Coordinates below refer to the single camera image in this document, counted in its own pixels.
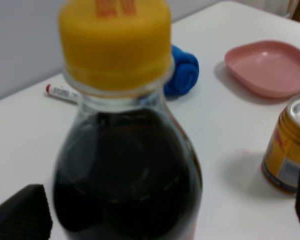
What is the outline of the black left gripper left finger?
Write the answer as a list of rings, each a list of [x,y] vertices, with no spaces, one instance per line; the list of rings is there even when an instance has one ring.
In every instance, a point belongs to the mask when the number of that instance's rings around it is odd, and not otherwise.
[[[48,240],[52,228],[42,184],[29,184],[0,204],[0,240]]]

